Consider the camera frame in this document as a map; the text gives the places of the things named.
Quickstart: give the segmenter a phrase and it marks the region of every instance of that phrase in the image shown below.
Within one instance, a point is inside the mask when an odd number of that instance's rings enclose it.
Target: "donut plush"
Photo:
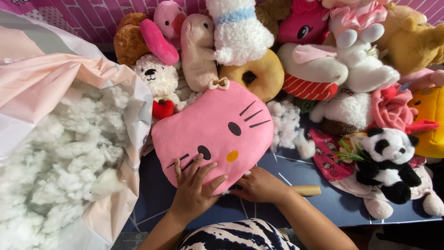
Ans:
[[[253,73],[256,78],[247,83],[244,75]],[[276,54],[268,49],[267,53],[259,60],[249,61],[242,66],[222,65],[219,71],[219,79],[223,77],[235,81],[255,94],[261,101],[268,102],[273,99],[284,84],[284,68]]]

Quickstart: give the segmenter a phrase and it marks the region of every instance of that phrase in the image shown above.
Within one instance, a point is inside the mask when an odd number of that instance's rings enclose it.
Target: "beige plush toy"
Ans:
[[[196,92],[208,89],[208,82],[218,79],[214,61],[214,24],[205,15],[189,15],[182,26],[182,69],[189,87]]]

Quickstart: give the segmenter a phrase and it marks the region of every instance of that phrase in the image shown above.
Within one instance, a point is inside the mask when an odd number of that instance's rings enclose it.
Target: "yellow plush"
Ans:
[[[268,102],[282,89],[284,68],[278,56],[268,49],[268,52],[261,59],[249,61],[245,65],[222,65],[219,71],[219,79],[223,77],[241,84],[263,102]],[[256,78],[249,83],[246,77]]]
[[[444,62],[444,23],[433,27],[423,14],[406,6],[387,4],[384,35],[374,42],[387,49],[387,62],[401,75],[409,75],[432,64]]]
[[[413,93],[408,106],[416,108],[415,121],[431,120],[440,124],[435,130],[428,130],[413,135],[419,138],[415,154],[432,158],[444,158],[444,87],[420,89]]]

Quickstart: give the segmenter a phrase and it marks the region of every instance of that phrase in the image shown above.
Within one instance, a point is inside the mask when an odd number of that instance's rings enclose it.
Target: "table surface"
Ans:
[[[301,117],[301,126],[307,131],[313,124],[305,115]],[[368,214],[362,198],[330,185],[314,165],[313,160],[301,160],[295,149],[278,149],[275,154],[267,151],[258,162],[258,166],[289,185],[319,185],[322,194],[307,197],[307,200],[337,226],[441,220],[441,217],[430,216],[424,212],[423,199],[409,201],[403,205],[390,203],[393,215],[385,220],[374,219]],[[176,192],[176,188],[163,174],[155,151],[142,158],[139,173],[139,199],[123,232],[151,231],[170,207]],[[214,223],[234,222],[246,218],[260,218],[279,228],[289,227],[287,220],[274,205],[251,203],[226,195],[190,223],[187,229],[195,230]]]

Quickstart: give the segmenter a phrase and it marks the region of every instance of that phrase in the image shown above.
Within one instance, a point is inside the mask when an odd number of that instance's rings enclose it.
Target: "brick pattern wallpaper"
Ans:
[[[163,1],[165,0],[0,0],[0,8],[47,22],[78,34],[89,42],[112,43],[115,28],[124,15],[143,12],[152,17],[157,5]],[[205,10],[205,0],[174,1],[189,14]],[[444,0],[393,0],[393,2],[398,5],[408,5],[424,13],[432,25],[444,22]],[[52,10],[51,15],[43,13],[43,11],[48,13],[47,10]]]

